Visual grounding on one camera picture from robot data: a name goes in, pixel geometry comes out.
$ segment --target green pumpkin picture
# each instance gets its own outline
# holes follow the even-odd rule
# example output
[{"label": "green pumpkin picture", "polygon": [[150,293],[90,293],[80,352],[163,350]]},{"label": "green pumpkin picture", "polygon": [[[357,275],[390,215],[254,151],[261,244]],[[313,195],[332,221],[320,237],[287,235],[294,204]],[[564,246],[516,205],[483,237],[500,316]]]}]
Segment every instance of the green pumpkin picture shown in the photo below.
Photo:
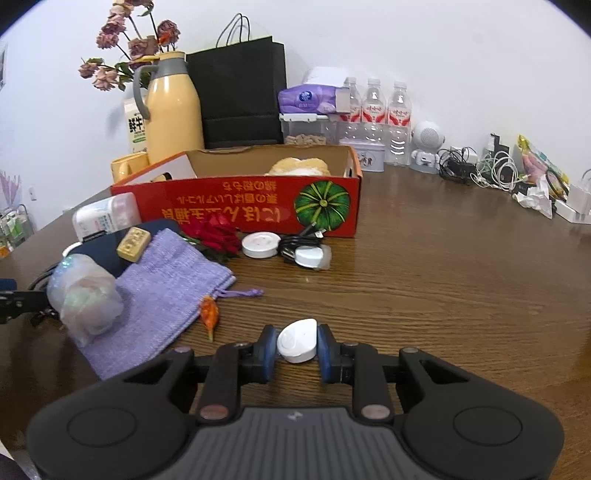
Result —
[{"label": "green pumpkin picture", "polygon": [[319,229],[336,230],[349,216],[351,197],[342,186],[329,180],[306,185],[294,201],[298,221],[308,226],[316,222]]}]

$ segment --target yellow plush toy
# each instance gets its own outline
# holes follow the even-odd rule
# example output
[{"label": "yellow plush toy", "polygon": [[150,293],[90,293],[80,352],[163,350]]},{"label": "yellow plush toy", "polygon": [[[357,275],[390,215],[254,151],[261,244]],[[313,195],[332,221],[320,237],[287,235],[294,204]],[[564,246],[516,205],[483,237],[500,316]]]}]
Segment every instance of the yellow plush toy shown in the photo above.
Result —
[{"label": "yellow plush toy", "polygon": [[300,160],[299,158],[290,157],[278,161],[275,165],[273,165],[267,175],[330,177],[330,170],[326,162],[319,158],[307,158],[305,160]]}]

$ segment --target wooden block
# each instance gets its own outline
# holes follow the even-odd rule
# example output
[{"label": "wooden block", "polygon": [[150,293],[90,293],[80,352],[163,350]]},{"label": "wooden block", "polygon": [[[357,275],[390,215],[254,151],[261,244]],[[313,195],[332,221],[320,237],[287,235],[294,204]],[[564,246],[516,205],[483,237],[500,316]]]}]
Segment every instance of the wooden block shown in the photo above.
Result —
[{"label": "wooden block", "polygon": [[150,232],[133,226],[117,247],[117,255],[124,260],[136,263],[144,253],[150,240],[152,240]]}]

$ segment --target red and white label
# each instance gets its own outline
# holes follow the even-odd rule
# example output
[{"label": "red and white label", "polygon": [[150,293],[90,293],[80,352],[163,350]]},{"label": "red and white label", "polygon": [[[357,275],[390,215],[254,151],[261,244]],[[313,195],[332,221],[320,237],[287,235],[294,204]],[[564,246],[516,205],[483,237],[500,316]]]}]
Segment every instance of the red and white label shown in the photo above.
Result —
[{"label": "red and white label", "polygon": [[363,106],[363,121],[374,124],[386,123],[386,108],[384,105],[370,103]]},{"label": "red and white label", "polygon": [[350,122],[352,124],[358,124],[361,121],[361,107],[360,106],[351,107],[351,113],[348,115],[346,113],[342,113],[340,115],[340,119],[342,122]]},{"label": "red and white label", "polygon": [[400,125],[407,127],[410,124],[410,110],[395,108],[388,112],[388,125]]}]

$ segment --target brown table surface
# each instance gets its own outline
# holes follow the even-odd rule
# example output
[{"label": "brown table surface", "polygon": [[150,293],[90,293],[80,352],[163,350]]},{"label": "brown table surface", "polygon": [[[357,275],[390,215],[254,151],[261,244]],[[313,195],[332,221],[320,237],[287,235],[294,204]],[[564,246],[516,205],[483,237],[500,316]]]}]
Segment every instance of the brown table surface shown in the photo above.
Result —
[{"label": "brown table surface", "polygon": [[[0,276],[26,287],[59,260],[75,240],[70,217],[1,260]],[[307,317],[329,323],[339,341],[383,353],[416,345],[556,412],[566,444],[553,478],[591,478],[590,227],[550,221],[498,191],[389,168],[363,181],[357,237],[327,243],[333,264],[322,273],[280,258],[232,260],[236,286],[263,288],[264,297],[221,300],[213,346],[199,323],[176,345],[209,354],[256,339],[267,323]],[[314,362],[279,362],[275,378],[244,387],[243,402],[349,402],[349,387],[320,385]],[[22,447],[39,408],[95,381],[56,323],[0,326],[0,439]]]}]

